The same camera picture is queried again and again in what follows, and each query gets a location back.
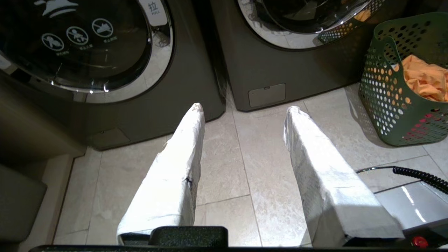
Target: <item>red button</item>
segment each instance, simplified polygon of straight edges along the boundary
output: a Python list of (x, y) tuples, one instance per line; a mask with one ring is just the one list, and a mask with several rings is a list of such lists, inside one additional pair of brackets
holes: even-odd
[(412, 238), (412, 245), (419, 248), (426, 248), (429, 246), (428, 241), (422, 236), (415, 236)]

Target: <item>washing machine door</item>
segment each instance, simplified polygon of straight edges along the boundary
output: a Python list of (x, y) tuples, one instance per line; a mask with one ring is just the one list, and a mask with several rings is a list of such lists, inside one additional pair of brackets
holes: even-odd
[(287, 49), (322, 46), (348, 35), (385, 0), (237, 0), (252, 30)]
[(173, 46), (163, 0), (2, 0), (0, 51), (74, 101), (135, 97), (166, 71)]

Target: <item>front-loading washing machine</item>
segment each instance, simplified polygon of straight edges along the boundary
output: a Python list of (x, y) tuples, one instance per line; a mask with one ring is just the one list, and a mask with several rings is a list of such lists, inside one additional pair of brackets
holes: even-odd
[(188, 108), (225, 111), (190, 0), (3, 0), (0, 51), (20, 92), (104, 150), (173, 132)]
[(359, 81), (374, 27), (407, 1), (210, 0), (235, 106), (250, 111)]

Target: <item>black cable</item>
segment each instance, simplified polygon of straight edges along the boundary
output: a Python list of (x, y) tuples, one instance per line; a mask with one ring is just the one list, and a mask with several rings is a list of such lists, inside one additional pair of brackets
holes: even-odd
[(356, 171), (356, 173), (361, 173), (361, 172), (376, 170), (376, 169), (392, 169), (392, 172), (395, 174), (420, 179), (423, 182), (433, 186), (434, 188), (439, 189), (441, 192), (448, 194), (448, 182), (446, 182), (445, 180), (443, 180), (437, 176), (434, 176), (432, 174), (422, 172), (419, 170), (414, 170), (414, 169), (409, 169), (409, 168), (392, 165), (392, 166), (370, 167), (370, 168), (358, 170), (358, 171)]

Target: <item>grout line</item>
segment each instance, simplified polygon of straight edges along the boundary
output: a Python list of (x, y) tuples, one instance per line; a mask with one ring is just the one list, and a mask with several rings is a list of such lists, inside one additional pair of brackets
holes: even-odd
[(89, 229), (86, 228), (86, 229), (81, 229), (81, 230), (77, 230), (77, 231), (68, 232), (68, 233), (65, 233), (65, 234), (57, 235), (57, 236), (55, 236), (55, 238), (56, 238), (56, 237), (65, 236), (65, 235), (75, 234), (75, 233), (77, 233), (77, 232), (81, 232), (81, 231), (89, 231)]
[(87, 237), (86, 237), (86, 244), (87, 244), (87, 240), (89, 238), (89, 230), (90, 230), (90, 224), (92, 222), (92, 217), (93, 217), (93, 208), (95, 206), (95, 198), (96, 198), (96, 191), (98, 189), (98, 180), (99, 180), (99, 173), (101, 171), (101, 162), (103, 161), (103, 152), (101, 152), (101, 157), (99, 158), (99, 164), (98, 164), (98, 175), (96, 176), (96, 183), (95, 183), (95, 192), (93, 194), (93, 200), (92, 200), (92, 207), (90, 209), (90, 220), (89, 220), (89, 227), (87, 228)]
[(398, 162), (402, 162), (402, 161), (407, 161), (407, 160), (411, 160), (411, 159), (419, 158), (419, 157), (424, 157), (424, 156), (429, 156), (429, 155), (414, 156), (414, 157), (410, 157), (410, 158), (406, 158), (406, 159), (402, 159), (402, 160), (397, 160), (397, 161), (393, 161), (393, 162), (389, 162), (389, 163), (385, 163), (385, 164), (380, 164), (380, 165), (372, 165), (372, 166), (368, 166), (368, 167), (360, 168), (360, 169), (367, 169), (367, 168), (372, 168), (372, 167), (380, 167), (380, 166), (389, 165), (389, 164), (393, 164), (393, 163), (398, 163)]
[(241, 150), (240, 136), (238, 134), (237, 122), (235, 121), (233, 111), (232, 111), (232, 117), (233, 117), (233, 124), (235, 125), (235, 131), (237, 133), (238, 146), (240, 147), (241, 160), (243, 161), (244, 174), (246, 175), (247, 188), (249, 189), (250, 202), (252, 203), (252, 210), (254, 211), (255, 224), (257, 224), (258, 237), (260, 238), (260, 245), (263, 246), (263, 241), (261, 240), (260, 227), (258, 226), (257, 214), (255, 213), (254, 200), (252, 199), (252, 192), (250, 191), (249, 179), (247, 178), (246, 164), (244, 162), (243, 152)]
[(242, 198), (242, 197), (246, 197), (246, 196), (250, 196), (250, 194), (245, 194), (245, 195), (241, 195), (241, 196), (237, 196), (237, 197), (233, 197), (233, 198), (229, 198), (229, 199), (225, 199), (225, 200), (218, 200), (218, 201), (213, 201), (213, 202), (207, 202), (207, 203), (196, 205), (196, 206), (197, 207), (198, 206), (205, 206), (205, 205), (219, 203), (219, 202), (223, 202), (223, 201), (227, 201), (227, 200), (234, 200), (234, 199), (238, 199), (238, 198)]
[(69, 177), (67, 178), (67, 184), (65, 185), (64, 196), (62, 196), (62, 203), (60, 204), (59, 215), (58, 215), (58, 218), (56, 221), (56, 227), (55, 227), (54, 234), (52, 237), (52, 244), (55, 242), (56, 234), (59, 229), (59, 221), (60, 221), (60, 217), (62, 216), (62, 211), (64, 210), (65, 198), (67, 197), (67, 191), (69, 190), (69, 184), (70, 184), (70, 180), (72, 178), (72, 172), (73, 172), (73, 167), (75, 165), (75, 159), (76, 158), (72, 158), (72, 166), (70, 167)]
[(431, 157), (431, 155), (428, 153), (429, 158), (434, 162), (434, 164), (439, 168), (439, 171), (445, 176), (445, 178), (448, 178), (448, 176), (445, 174), (445, 172), (442, 170), (442, 168), (437, 164), (437, 162), (434, 160), (434, 158)]
[(422, 145), (422, 148), (425, 150), (425, 152), (426, 152), (428, 155), (430, 155), (429, 152), (425, 149), (425, 145)]
[(302, 100), (303, 101), (303, 105), (305, 106), (305, 109), (306, 109), (306, 113), (311, 117), (311, 118), (313, 118), (312, 116), (311, 116), (311, 113), (310, 113), (310, 111), (308, 110), (308, 107), (306, 106), (306, 99), (304, 99), (304, 100)]

